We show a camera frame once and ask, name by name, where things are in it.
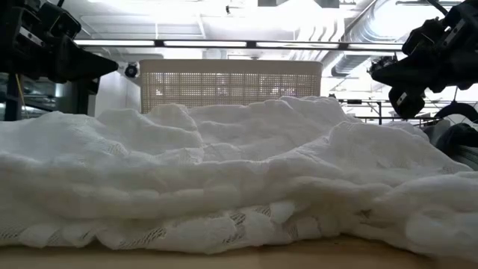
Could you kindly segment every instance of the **camera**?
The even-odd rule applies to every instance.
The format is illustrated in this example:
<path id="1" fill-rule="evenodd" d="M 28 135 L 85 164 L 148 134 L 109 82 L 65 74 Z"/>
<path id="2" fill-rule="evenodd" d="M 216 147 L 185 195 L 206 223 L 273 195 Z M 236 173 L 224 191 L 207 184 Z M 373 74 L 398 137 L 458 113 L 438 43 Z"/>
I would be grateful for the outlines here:
<path id="1" fill-rule="evenodd" d="M 125 68 L 125 76 L 128 78 L 137 78 L 140 76 L 140 63 L 128 63 Z"/>

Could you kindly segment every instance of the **perforated panel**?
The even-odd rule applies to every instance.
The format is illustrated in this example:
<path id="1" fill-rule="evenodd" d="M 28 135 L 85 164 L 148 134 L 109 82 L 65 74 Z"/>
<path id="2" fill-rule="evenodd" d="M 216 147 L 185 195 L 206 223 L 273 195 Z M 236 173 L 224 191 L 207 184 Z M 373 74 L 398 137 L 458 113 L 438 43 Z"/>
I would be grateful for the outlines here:
<path id="1" fill-rule="evenodd" d="M 147 60 L 140 67 L 143 113 L 168 103 L 192 108 L 320 95 L 318 62 Z"/>

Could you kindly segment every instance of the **pipe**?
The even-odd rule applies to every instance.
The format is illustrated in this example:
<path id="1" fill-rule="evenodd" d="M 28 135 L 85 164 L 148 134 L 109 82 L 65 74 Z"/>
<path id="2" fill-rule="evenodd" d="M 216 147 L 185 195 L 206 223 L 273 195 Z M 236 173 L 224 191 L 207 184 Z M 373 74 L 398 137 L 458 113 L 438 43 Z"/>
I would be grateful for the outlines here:
<path id="1" fill-rule="evenodd" d="M 341 41 L 357 43 L 394 42 L 408 31 L 422 25 L 426 19 L 441 15 L 431 6 L 400 6 L 400 10 L 397 7 L 396 0 L 373 0 L 347 26 L 346 33 L 342 36 Z M 369 55 L 329 52 L 323 58 L 322 63 L 326 72 L 330 70 L 331 74 L 344 77 L 369 57 Z"/>

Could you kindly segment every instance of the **black machine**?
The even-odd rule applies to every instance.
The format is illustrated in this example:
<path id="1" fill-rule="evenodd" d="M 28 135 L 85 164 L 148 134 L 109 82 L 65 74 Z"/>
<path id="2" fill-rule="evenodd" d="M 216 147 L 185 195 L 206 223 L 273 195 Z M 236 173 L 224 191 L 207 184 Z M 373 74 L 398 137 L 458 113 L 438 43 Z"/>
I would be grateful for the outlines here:
<path id="1" fill-rule="evenodd" d="M 118 69 L 73 39 L 80 23 L 58 5 L 40 0 L 0 0 L 0 72 L 47 77 L 55 83 L 95 79 Z"/>
<path id="2" fill-rule="evenodd" d="M 450 12 L 435 0 L 427 1 L 445 17 L 412 31 L 402 47 L 408 57 L 382 58 L 370 68 L 374 80 L 392 86 L 388 97 L 403 119 L 423 109 L 427 88 L 433 93 L 448 86 L 467 90 L 478 82 L 478 1 L 465 0 Z"/>

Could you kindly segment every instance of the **table surface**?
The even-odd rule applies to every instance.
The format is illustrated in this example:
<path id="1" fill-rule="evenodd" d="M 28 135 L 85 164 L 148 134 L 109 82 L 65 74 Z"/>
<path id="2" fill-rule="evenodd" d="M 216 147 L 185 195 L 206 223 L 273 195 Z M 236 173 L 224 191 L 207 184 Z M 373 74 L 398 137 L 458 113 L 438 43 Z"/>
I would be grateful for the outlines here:
<path id="1" fill-rule="evenodd" d="M 285 269 L 354 268 L 404 269 L 478 268 L 471 262 L 431 259 L 387 245 L 351 237 L 304 241 L 280 247 L 234 250 L 214 256 L 150 250 L 112 251 L 95 245 L 84 249 L 0 247 L 5 269 Z"/>

